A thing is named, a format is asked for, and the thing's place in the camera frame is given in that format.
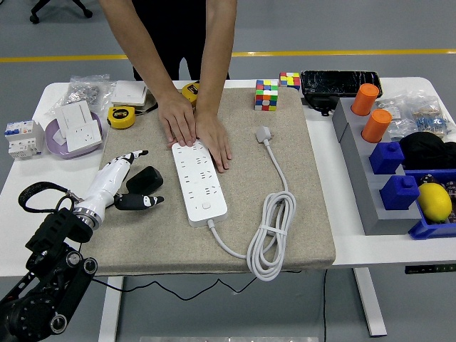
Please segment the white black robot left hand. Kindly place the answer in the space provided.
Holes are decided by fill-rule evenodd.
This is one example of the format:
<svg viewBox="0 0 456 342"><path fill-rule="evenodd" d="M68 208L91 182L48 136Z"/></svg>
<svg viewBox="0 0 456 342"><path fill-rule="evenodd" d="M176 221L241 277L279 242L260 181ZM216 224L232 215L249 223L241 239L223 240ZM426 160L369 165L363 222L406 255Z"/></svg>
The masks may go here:
<svg viewBox="0 0 456 342"><path fill-rule="evenodd" d="M146 154L147 150L137 150L112 159L98 171L85 197L75 206L73 213L96 229L105 219L105 209L112 205L119 210L144 210L162 203L165 200L162 196L118 193L133 161Z"/></svg>

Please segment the person's right hand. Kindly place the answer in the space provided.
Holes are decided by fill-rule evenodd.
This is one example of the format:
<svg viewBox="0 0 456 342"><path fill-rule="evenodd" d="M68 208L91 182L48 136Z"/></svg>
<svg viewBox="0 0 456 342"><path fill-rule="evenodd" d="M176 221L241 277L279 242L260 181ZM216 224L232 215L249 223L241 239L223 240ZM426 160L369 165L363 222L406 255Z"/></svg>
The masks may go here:
<svg viewBox="0 0 456 342"><path fill-rule="evenodd" d="M188 99L178 92L171 92L157 97L157 103L167 145L192 146L196 140L196 124Z"/></svg>

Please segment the person's left hand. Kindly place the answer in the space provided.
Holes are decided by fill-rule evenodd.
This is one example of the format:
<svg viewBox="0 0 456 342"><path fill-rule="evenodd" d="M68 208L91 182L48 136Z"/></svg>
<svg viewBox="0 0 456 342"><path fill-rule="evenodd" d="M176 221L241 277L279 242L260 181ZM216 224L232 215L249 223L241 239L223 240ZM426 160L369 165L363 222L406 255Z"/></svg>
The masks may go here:
<svg viewBox="0 0 456 342"><path fill-rule="evenodd" d="M196 109L194 120L194 137L200 139L206 146L217 171L220 173L227 171L232 151L227 131L217 114Z"/></svg>

